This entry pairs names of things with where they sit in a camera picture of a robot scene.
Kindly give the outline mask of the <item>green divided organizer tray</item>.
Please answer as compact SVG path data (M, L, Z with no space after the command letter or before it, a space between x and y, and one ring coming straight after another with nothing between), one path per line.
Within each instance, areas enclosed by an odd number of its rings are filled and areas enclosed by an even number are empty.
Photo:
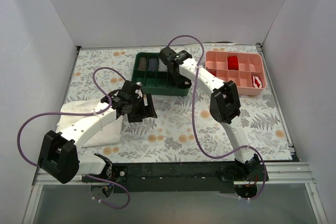
M138 71L138 61L140 57L157 58L159 63L159 54L154 52L140 52L135 57L133 66L132 81L142 83L142 90L145 93L152 95L166 95L166 96L187 96L189 89L179 89L175 84L172 75L167 72L157 71Z

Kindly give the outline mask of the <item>pink divided organizer tray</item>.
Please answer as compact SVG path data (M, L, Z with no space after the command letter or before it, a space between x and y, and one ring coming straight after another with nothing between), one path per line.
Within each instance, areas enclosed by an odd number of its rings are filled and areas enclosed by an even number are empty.
M228 70L228 56L237 56L239 70ZM226 51L208 51L205 55L205 68L215 77L228 82L233 81L237 85L240 95L260 95L267 86L266 74L262 57L255 53L246 52L226 52ZM263 87L254 88L251 77L258 76Z

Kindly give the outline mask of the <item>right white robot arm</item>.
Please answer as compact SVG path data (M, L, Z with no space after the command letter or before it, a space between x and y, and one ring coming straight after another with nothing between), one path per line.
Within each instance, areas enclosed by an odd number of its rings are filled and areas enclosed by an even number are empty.
M167 66L176 84L183 85L187 81L194 82L192 97L192 127L196 143L200 151L211 159L225 158L234 154L238 176L242 180L251 180L263 166L263 182L267 179L267 169L260 153L249 144L240 118L240 99L237 86L233 81L225 82L196 61L188 52L175 52L169 46L159 52L159 58ZM195 126L195 93L200 87L210 98L209 112L212 118L225 130L233 150L221 156L213 156L205 152L197 137Z

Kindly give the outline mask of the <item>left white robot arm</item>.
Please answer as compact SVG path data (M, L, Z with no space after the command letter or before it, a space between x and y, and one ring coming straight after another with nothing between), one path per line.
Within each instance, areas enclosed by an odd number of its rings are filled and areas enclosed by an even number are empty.
M91 175L100 182L113 174L112 161L95 153L82 160L78 151L108 124L126 115L130 123L157 118L151 94L144 93L140 83L126 81L120 90L105 95L89 116L61 130L45 134L38 158L38 167L62 184L76 175Z

